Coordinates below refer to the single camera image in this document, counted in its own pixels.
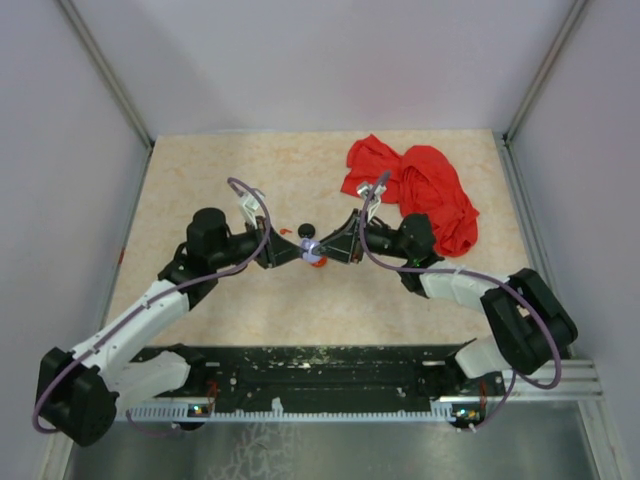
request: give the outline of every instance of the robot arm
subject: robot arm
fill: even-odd
[[[463,345],[447,362],[460,384],[506,368],[529,374],[551,358],[541,330],[520,313],[512,297],[483,280],[487,278],[483,274],[469,276],[465,269],[465,275],[457,275],[461,269],[435,253],[435,237],[426,215],[408,215],[394,230],[373,216],[378,204],[373,202],[368,209],[371,222],[364,229],[368,248],[378,255],[406,260],[405,267],[429,268],[426,273],[399,272],[407,290],[425,298],[448,298],[484,312],[489,320],[493,336]],[[158,333],[197,306],[217,285],[216,277],[222,276],[216,275],[219,269],[246,264],[249,258],[263,268],[305,257],[325,256],[343,263],[358,263],[363,258],[358,210],[321,241],[295,245],[266,228],[265,219],[255,215],[257,203],[246,195],[240,206],[246,221],[244,233],[232,234],[218,209],[196,212],[187,227],[186,242],[137,302],[70,351],[54,348],[43,357],[38,415],[86,446],[106,433],[118,413],[160,393],[202,384],[199,372],[203,369],[198,367],[204,358],[187,346],[164,349],[146,362],[130,361]],[[265,236],[268,241],[256,257]],[[500,280],[540,313],[558,348],[575,340],[575,325],[536,272],[523,269]]]

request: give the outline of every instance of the metal frame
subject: metal frame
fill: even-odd
[[[529,194],[523,181],[522,171],[513,151],[513,144],[505,143],[505,135],[495,134],[496,146],[505,172],[511,200],[516,210],[520,232],[525,243],[531,266],[545,277],[547,283],[562,300],[556,288],[549,259],[538,234],[539,227],[533,213]],[[585,434],[601,478],[607,480],[631,480],[631,467],[624,458],[624,448],[615,424],[607,409],[604,397],[599,400],[577,397]]]
[[[136,109],[126,89],[118,80],[116,74],[113,71],[113,68],[111,68],[111,65],[98,46],[98,43],[93,38],[91,31],[78,12],[78,9],[75,6],[74,2],[72,0],[54,1],[60,8],[62,15],[68,21],[69,26],[76,34],[78,41],[87,52],[89,59],[98,72],[98,75],[100,75],[100,78],[104,82],[105,87],[113,96],[113,100],[118,105],[118,108],[120,108],[120,111],[124,115],[131,128],[135,130],[138,137],[140,138],[140,141],[145,145],[145,147],[147,147],[148,149],[153,148],[154,140],[153,138],[151,138],[144,120],[140,116],[140,113]]]
[[[591,0],[574,0],[571,8],[569,9],[569,13],[565,18],[562,26],[560,27],[560,31],[558,31],[556,38],[554,38],[549,51],[544,57],[544,60],[540,64],[538,71],[536,72],[531,85],[527,89],[527,93],[525,94],[516,114],[514,115],[511,123],[509,124],[509,129],[505,133],[505,141],[507,145],[513,142],[513,139],[517,135],[520,127],[524,123],[525,119],[529,115],[533,105],[535,104],[536,99],[542,93],[542,89],[544,88],[553,68],[557,64],[558,58],[560,54],[566,48],[569,40],[572,38],[573,34],[577,31],[580,23],[584,19],[587,7],[591,3]]]

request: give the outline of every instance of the black mounting plate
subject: black mounting plate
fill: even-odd
[[[160,397],[206,397],[215,382],[218,413],[269,412],[276,397],[289,413],[370,413],[428,412],[442,395],[479,396],[483,381],[487,395],[502,395],[496,373],[460,385],[451,362],[460,347],[187,347],[206,360],[202,382]],[[134,361],[165,348],[147,347]]]

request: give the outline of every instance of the white wall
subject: white wall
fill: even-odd
[[[593,2],[516,141],[562,299],[640,475],[640,3]]]
[[[53,1],[0,16],[0,478],[32,478],[40,358],[100,321],[145,151]]]
[[[571,0],[76,0],[152,135],[505,130]]]

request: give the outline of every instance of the small purple object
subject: small purple object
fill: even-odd
[[[313,250],[318,245],[320,245],[320,242],[314,242],[310,238],[303,238],[302,242],[300,242],[300,248],[302,248],[302,250],[304,251],[304,253],[302,254],[302,259],[309,263],[316,263],[322,260],[321,256],[311,253],[311,250]]]

